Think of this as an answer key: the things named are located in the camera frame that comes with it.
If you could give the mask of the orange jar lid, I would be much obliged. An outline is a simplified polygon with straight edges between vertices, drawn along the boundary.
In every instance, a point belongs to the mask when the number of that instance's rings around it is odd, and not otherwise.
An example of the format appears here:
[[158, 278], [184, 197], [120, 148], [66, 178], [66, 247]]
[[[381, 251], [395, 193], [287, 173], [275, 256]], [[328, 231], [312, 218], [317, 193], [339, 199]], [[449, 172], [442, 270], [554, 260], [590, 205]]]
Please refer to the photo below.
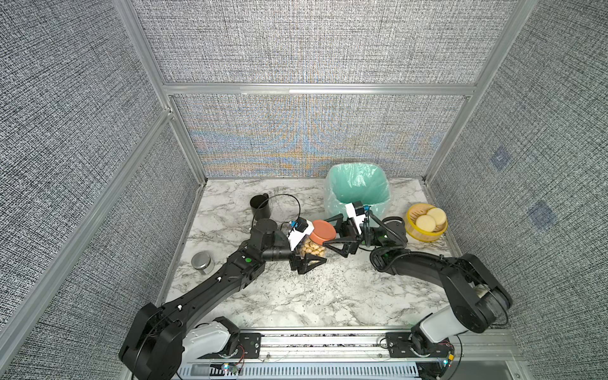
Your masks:
[[312, 225], [313, 231], [310, 234], [310, 240], [317, 245], [323, 245], [337, 237], [335, 227], [325, 220], [314, 220]]

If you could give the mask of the orange lid peanut jar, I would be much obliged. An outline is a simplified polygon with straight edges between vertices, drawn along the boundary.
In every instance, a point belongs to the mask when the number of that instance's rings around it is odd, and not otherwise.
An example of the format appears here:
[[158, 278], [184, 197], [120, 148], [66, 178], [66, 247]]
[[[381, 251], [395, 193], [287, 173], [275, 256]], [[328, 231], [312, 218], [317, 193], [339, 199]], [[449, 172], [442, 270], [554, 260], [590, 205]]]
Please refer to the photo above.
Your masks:
[[317, 244], [316, 242], [311, 240], [310, 237], [307, 237], [300, 245], [299, 253], [300, 256], [303, 258], [305, 258], [307, 254], [317, 257], [325, 257], [326, 247]]

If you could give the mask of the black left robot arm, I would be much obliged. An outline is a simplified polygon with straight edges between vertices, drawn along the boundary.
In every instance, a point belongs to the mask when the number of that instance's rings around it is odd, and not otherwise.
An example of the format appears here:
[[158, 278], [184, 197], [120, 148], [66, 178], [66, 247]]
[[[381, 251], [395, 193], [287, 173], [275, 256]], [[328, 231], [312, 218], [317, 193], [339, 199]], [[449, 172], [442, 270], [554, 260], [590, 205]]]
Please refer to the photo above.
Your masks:
[[316, 224], [297, 218], [285, 234], [269, 218], [258, 221], [219, 270], [188, 293], [159, 307], [152, 303], [136, 314], [119, 351], [120, 361], [137, 379], [170, 379], [181, 365], [186, 337], [194, 325], [232, 294], [245, 289], [265, 270], [269, 261], [288, 261], [305, 274], [326, 262], [324, 257], [296, 248], [313, 234]]

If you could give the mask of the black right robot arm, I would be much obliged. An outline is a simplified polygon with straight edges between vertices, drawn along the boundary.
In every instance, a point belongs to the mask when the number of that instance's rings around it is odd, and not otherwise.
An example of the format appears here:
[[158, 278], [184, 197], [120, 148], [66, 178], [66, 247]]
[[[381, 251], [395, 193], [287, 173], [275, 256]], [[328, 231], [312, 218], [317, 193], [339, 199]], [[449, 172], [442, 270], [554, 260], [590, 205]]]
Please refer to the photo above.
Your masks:
[[380, 219], [369, 213], [356, 224], [338, 214], [326, 221], [337, 238], [325, 245], [340, 256], [347, 257], [365, 245], [372, 248], [369, 258], [376, 271], [443, 288], [448, 306], [411, 328], [409, 341], [422, 355], [448, 337], [469, 331], [482, 333], [499, 318], [508, 320], [512, 297], [477, 256], [445, 257], [409, 250], [406, 223], [401, 217]]

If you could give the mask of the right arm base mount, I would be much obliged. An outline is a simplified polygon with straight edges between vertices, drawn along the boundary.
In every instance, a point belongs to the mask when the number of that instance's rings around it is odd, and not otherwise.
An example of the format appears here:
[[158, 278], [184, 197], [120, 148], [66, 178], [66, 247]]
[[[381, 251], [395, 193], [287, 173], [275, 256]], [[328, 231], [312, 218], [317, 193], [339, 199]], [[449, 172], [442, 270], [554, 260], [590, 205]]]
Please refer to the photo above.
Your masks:
[[387, 332], [386, 346], [392, 359], [405, 358], [443, 358], [448, 359], [454, 353], [454, 347], [449, 340], [440, 343], [424, 343], [423, 338], [411, 332]]

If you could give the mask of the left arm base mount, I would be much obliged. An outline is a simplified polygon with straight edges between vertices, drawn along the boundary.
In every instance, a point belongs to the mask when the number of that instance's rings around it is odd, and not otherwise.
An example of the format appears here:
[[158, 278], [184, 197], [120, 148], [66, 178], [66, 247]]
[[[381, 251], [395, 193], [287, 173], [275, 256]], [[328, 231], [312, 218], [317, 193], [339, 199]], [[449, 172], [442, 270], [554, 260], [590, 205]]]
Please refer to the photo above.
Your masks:
[[197, 359], [258, 359], [261, 350], [261, 334], [258, 332], [240, 332], [228, 339], [226, 346], [219, 352], [197, 356]]

